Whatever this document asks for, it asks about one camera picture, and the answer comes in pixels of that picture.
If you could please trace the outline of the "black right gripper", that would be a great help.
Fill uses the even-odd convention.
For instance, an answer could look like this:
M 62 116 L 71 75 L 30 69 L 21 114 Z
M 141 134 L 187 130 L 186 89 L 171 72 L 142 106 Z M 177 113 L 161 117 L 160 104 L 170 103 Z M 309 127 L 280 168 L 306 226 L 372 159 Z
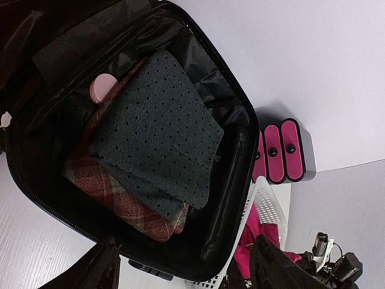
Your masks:
M 326 262 L 318 272 L 310 252 L 302 253 L 300 257 L 301 260 L 297 261 L 297 266 L 327 288 L 358 288 L 356 280 L 363 273 L 363 263 L 354 253 L 344 254 L 335 263 Z

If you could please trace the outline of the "pink garment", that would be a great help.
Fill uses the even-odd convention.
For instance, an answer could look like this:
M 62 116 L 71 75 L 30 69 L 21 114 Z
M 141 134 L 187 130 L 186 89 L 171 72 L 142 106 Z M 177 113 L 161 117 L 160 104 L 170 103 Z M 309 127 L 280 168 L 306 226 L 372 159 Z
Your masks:
M 277 225 L 261 224 L 256 206 L 253 205 L 234 254 L 241 276 L 250 279 L 261 275 L 263 271 L 268 276 L 281 279 L 305 274 L 298 266 L 302 257 L 280 250 L 279 244 Z

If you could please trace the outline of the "white perforated plastic basket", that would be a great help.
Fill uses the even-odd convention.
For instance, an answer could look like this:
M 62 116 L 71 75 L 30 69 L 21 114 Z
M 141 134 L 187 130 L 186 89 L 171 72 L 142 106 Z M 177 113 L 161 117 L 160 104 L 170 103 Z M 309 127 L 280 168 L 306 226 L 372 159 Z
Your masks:
M 219 288 L 226 276 L 227 269 L 233 259 L 236 247 L 246 226 L 252 208 L 255 208 L 260 217 L 261 223 L 274 223 L 278 226 L 279 242 L 281 250 L 285 250 L 285 243 L 288 231 L 288 212 L 290 205 L 291 185 L 280 184 L 270 185 L 268 181 L 260 176 L 255 183 L 251 183 L 244 212 L 241 217 L 238 233 L 229 259 L 222 270 L 212 279 L 202 282 L 186 281 L 185 287 L 190 289 Z

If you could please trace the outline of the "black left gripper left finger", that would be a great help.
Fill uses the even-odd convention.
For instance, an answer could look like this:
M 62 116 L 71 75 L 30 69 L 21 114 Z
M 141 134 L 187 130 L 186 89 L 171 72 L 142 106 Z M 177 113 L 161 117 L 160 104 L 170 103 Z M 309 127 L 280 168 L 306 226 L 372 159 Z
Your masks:
M 68 270 L 41 289 L 113 289 L 119 287 L 120 252 L 114 237 L 95 244 Z

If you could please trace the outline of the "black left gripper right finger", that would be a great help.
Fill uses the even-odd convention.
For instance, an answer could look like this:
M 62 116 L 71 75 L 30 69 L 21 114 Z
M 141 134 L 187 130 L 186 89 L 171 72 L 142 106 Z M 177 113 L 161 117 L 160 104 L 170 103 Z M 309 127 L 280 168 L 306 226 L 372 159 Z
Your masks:
M 327 288 L 264 235 L 259 235 L 253 244 L 250 273 L 252 288 Z

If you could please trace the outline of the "dark dotted garment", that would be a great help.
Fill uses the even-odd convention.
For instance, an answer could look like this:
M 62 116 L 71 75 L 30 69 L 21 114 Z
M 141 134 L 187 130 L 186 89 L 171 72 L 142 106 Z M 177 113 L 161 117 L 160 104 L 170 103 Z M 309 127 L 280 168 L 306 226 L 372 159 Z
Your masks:
M 203 208 L 223 130 L 178 61 L 154 53 L 113 100 L 89 146 L 131 195 L 166 220 Z

